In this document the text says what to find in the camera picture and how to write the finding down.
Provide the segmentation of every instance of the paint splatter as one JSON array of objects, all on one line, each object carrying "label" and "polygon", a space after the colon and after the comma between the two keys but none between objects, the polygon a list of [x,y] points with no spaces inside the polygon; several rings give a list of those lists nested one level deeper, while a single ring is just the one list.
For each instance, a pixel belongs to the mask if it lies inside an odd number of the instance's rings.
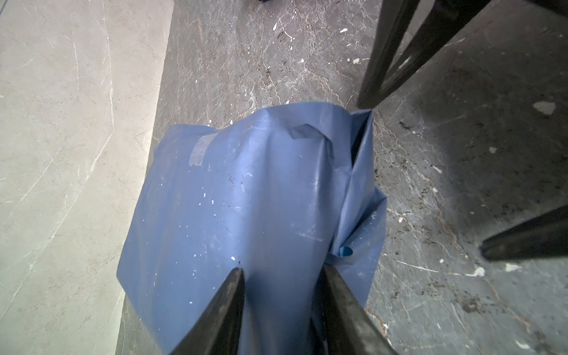
[{"label": "paint splatter", "polygon": [[465,276],[472,276],[472,277],[483,277],[485,276],[485,269],[481,266],[477,267],[477,269],[473,272],[473,274],[465,274]]},{"label": "paint splatter", "polygon": [[510,273],[511,271],[519,270],[519,269],[522,269],[522,267],[519,266],[519,265],[509,264],[509,263],[505,264],[505,271],[508,272],[508,273]]},{"label": "paint splatter", "polygon": [[540,113],[550,116],[556,110],[556,104],[548,101],[538,101],[533,104],[533,107]]},{"label": "paint splatter", "polygon": [[518,341],[516,341],[516,340],[515,340],[515,342],[517,343],[517,346],[518,346],[519,348],[521,348],[521,349],[528,350],[528,349],[531,348],[528,344],[520,343],[520,342],[518,342]]}]

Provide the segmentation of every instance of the blue plastic bag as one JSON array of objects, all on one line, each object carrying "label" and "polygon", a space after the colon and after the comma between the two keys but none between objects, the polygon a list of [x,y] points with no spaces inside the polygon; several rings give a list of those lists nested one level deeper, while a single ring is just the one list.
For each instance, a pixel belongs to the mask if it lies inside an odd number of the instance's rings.
[{"label": "blue plastic bag", "polygon": [[154,151],[117,277],[164,353],[229,271],[245,273],[240,354],[306,354],[323,264],[361,305],[385,240],[371,111],[258,110],[221,129],[171,126]]}]

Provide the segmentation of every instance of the dark marble tile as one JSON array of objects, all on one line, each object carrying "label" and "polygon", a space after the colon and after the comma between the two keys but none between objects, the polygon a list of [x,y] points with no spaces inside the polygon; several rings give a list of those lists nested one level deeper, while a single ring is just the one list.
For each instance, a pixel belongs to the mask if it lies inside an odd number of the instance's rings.
[{"label": "dark marble tile", "polygon": [[[176,2],[152,149],[171,124],[222,127],[288,101],[355,110],[380,6]],[[568,203],[565,36],[568,20],[495,0],[374,110],[389,237],[366,309],[400,353],[568,351],[568,263],[507,267],[477,250]]]}]

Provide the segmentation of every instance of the blue object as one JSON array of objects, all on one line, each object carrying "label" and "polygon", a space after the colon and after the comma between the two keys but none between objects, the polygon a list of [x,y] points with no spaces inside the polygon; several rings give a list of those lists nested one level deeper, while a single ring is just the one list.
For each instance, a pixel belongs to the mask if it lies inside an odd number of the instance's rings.
[{"label": "blue object", "polygon": [[305,102],[221,129],[168,129],[117,272],[164,353],[235,267],[245,273],[243,355],[312,351],[312,299],[324,262],[365,305],[386,220],[372,124],[371,111]]}]

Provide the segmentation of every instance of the marble floor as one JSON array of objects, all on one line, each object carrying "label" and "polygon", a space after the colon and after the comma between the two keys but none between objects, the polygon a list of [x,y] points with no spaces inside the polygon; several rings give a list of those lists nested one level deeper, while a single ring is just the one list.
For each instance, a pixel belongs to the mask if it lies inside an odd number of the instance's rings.
[{"label": "marble floor", "polygon": [[0,15],[0,354],[115,352],[173,1]]}]

